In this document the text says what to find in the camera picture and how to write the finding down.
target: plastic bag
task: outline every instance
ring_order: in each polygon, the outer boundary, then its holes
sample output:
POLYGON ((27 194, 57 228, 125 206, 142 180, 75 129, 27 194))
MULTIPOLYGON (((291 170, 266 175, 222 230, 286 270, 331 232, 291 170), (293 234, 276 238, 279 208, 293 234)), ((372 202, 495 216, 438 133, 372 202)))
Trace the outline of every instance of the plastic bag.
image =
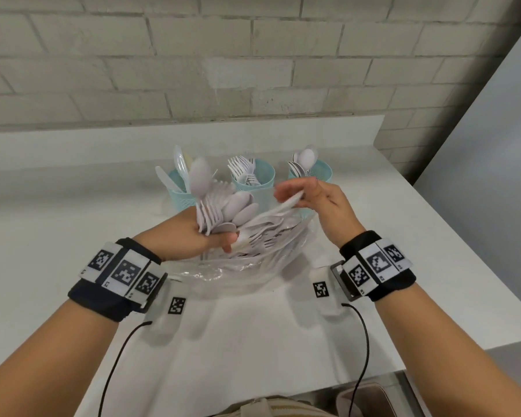
POLYGON ((210 282, 220 285, 264 284, 281 272, 314 238, 312 218, 304 217, 290 230, 282 242, 269 248, 267 252, 253 257, 233 257, 231 259, 199 258, 165 262, 162 266, 170 276, 179 277, 184 282, 210 282))

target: white table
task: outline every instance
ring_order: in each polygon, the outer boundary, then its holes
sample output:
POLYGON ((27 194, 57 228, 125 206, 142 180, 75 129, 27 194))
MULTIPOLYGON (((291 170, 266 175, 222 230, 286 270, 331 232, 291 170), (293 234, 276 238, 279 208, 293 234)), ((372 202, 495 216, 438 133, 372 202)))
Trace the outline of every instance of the white table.
MULTIPOLYGON (((521 302, 378 151, 322 149, 322 155, 362 223, 403 249, 419 284, 481 347, 521 341, 521 302)), ((143 189, 138 181, 121 191, 0 201, 0 363, 65 300, 103 241, 158 223, 165 199, 165 191, 143 189)), ((316 243, 339 259, 322 234, 316 243)), ((130 343, 103 415, 199 417, 241 400, 357 379, 365 355, 362 326, 349 309, 320 311, 310 273, 300 257, 255 292, 191 291, 169 342, 151 342, 144 329, 130 343)), ((338 302, 340 292, 332 293, 338 302)), ((403 370, 373 304, 361 299, 355 306, 370 334, 367 377, 403 370)), ((142 320, 135 314, 122 322, 78 415, 96 415, 119 347, 142 320)))

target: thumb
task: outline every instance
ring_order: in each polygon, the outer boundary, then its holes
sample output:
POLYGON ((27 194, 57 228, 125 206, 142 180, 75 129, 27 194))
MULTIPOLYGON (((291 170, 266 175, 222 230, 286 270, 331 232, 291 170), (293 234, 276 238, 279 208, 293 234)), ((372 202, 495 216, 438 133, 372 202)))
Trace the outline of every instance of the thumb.
POLYGON ((234 232, 221 232, 220 234, 211 234, 208 236, 208 248, 217 248, 229 246, 237 240, 237 234, 234 232))
POLYGON ((305 200, 312 205, 312 209, 319 211, 328 203, 328 197, 322 186, 318 183, 317 177, 309 177, 303 186, 305 191, 305 200))

